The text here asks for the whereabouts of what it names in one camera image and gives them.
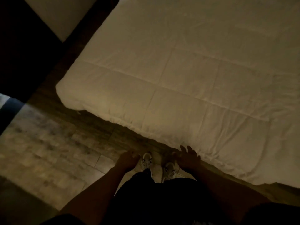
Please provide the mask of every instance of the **person's right hand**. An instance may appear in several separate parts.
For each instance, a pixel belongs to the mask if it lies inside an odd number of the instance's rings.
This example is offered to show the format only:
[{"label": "person's right hand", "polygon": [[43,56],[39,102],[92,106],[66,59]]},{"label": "person's right hand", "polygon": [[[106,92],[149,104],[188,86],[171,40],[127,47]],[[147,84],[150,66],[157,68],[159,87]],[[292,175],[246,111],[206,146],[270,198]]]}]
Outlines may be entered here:
[{"label": "person's right hand", "polygon": [[193,174],[201,166],[201,157],[190,146],[187,146],[187,151],[182,145],[180,148],[181,151],[175,152],[174,157],[182,170]]}]

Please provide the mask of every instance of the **person's left hand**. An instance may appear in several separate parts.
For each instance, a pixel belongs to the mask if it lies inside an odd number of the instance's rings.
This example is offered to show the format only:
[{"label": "person's left hand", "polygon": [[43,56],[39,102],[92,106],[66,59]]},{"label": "person's left hand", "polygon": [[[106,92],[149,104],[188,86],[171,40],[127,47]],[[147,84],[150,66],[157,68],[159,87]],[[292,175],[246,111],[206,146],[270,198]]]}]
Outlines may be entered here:
[{"label": "person's left hand", "polygon": [[119,157],[115,167],[127,173],[135,168],[140,157],[135,151],[126,151]]}]

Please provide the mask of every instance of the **hand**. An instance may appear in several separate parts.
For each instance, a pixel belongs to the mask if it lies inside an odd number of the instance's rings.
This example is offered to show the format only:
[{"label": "hand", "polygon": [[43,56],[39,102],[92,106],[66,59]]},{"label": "hand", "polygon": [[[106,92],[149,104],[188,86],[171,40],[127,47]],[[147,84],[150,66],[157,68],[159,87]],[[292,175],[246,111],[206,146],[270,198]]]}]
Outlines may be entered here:
[{"label": "hand", "polygon": [[135,168],[140,157],[135,151],[126,151],[119,157],[115,167],[127,173]]},{"label": "hand", "polygon": [[174,157],[182,170],[193,174],[201,167],[201,157],[190,146],[187,146],[187,151],[182,145],[180,148],[181,151],[175,152]]}]

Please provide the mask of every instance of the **person's right arm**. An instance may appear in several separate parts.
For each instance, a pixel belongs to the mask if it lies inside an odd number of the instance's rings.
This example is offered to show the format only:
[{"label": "person's right arm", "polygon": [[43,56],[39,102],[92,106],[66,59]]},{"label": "person's right arm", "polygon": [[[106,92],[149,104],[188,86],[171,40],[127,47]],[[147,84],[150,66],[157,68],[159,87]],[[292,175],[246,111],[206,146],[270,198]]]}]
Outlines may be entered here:
[{"label": "person's right arm", "polygon": [[174,154],[179,167],[204,183],[223,212],[235,223],[240,223],[250,208],[270,202],[255,190],[205,169],[200,156],[190,146],[187,151],[183,146],[180,148],[181,152]]}]

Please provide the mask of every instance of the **sneaker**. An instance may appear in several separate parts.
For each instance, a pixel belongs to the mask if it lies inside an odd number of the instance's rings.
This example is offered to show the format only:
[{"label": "sneaker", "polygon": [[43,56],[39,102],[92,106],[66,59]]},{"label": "sneaker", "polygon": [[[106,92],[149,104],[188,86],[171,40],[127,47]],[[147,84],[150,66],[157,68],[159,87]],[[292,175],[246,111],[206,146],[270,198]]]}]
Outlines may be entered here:
[{"label": "sneaker", "polygon": [[152,166],[152,155],[150,152],[146,152],[142,157],[142,170],[149,169],[151,171]]},{"label": "sneaker", "polygon": [[175,164],[172,162],[168,162],[163,168],[163,176],[161,178],[161,183],[163,183],[166,180],[171,180],[175,178],[175,174],[176,174]]}]

